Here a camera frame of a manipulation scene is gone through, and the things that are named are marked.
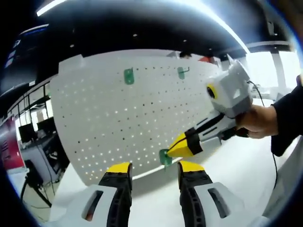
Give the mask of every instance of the computer monitor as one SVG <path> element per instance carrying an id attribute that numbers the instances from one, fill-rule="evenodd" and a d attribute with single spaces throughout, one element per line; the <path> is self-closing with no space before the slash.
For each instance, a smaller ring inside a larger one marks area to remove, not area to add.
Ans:
<path id="1" fill-rule="evenodd" d="M 53 117 L 50 117 L 38 124 L 38 130 L 43 130 L 46 134 L 52 134 L 57 131 Z"/>
<path id="2" fill-rule="evenodd" d="M 33 124 L 26 124 L 19 127 L 19 132 L 20 132 L 22 143 L 27 143 L 31 140 L 37 139 L 37 134 L 34 131 Z"/>

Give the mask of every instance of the yellow lens ring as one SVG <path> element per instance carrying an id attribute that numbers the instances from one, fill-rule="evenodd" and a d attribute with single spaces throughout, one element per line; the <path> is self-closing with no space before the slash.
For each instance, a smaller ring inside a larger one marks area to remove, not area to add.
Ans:
<path id="1" fill-rule="evenodd" d="M 209 95 L 211 98 L 213 98 L 213 99 L 217 99 L 217 98 L 218 98 L 216 89 L 214 88 L 214 85 L 213 85 L 213 84 L 208 84 L 208 85 L 207 85 L 207 92 L 208 92 L 208 95 Z"/>

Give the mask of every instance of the hand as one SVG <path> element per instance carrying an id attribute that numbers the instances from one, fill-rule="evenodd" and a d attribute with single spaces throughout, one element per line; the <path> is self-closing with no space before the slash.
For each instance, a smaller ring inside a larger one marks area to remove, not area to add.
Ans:
<path id="1" fill-rule="evenodd" d="M 247 129 L 249 137 L 254 139 L 278 134 L 276 110 L 273 106 L 253 105 L 248 112 L 236 117 L 236 123 L 238 129 Z"/>

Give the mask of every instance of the black sleeve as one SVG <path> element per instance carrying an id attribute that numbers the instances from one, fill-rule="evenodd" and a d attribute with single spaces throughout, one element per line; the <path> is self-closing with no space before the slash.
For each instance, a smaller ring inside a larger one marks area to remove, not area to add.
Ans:
<path id="1" fill-rule="evenodd" d="M 292 141 L 303 134 L 303 87 L 297 86 L 290 94 L 273 104 L 278 122 L 278 135 L 271 137 L 271 152 L 284 154 Z"/>

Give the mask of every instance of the window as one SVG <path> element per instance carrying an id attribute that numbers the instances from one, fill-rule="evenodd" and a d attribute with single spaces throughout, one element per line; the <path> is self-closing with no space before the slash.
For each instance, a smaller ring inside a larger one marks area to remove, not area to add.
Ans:
<path id="1" fill-rule="evenodd" d="M 32 121 L 33 121 L 34 131 L 38 131 L 38 125 L 37 125 L 37 123 L 39 121 L 38 121 L 37 111 L 32 112 L 31 115 L 32 115 Z"/>
<path id="2" fill-rule="evenodd" d="M 46 120 L 48 118 L 46 108 L 42 110 L 42 115 L 43 115 L 43 120 Z"/>
<path id="3" fill-rule="evenodd" d="M 21 126 L 31 123 L 29 110 L 26 110 L 25 113 L 22 113 L 20 115 L 20 121 L 21 121 Z"/>
<path id="4" fill-rule="evenodd" d="M 17 140 L 21 141 L 21 136 L 20 136 L 20 132 L 19 132 L 19 127 L 20 125 L 20 120 L 15 118 L 15 125 L 16 125 L 16 136 L 17 136 Z"/>
<path id="5" fill-rule="evenodd" d="M 19 118 L 18 105 L 16 105 L 14 108 L 12 108 L 11 112 L 12 112 L 12 114 L 14 114 L 15 118 Z"/>
<path id="6" fill-rule="evenodd" d="M 48 96 L 51 93 L 50 83 L 45 84 L 45 95 Z"/>
<path id="7" fill-rule="evenodd" d="M 280 51 L 285 83 L 287 88 L 294 89 L 297 86 L 296 77 L 300 75 L 300 62 L 297 52 Z"/>
<path id="8" fill-rule="evenodd" d="M 250 53 L 246 58 L 252 82 L 263 88 L 278 86 L 276 68 L 270 52 Z"/>
<path id="9" fill-rule="evenodd" d="M 53 117 L 53 107 L 51 100 L 46 101 L 46 108 L 47 108 L 48 117 Z"/>
<path id="10" fill-rule="evenodd" d="M 43 87 L 38 88 L 36 91 L 33 91 L 29 94 L 29 103 L 32 104 L 35 101 L 39 100 L 44 96 Z"/>

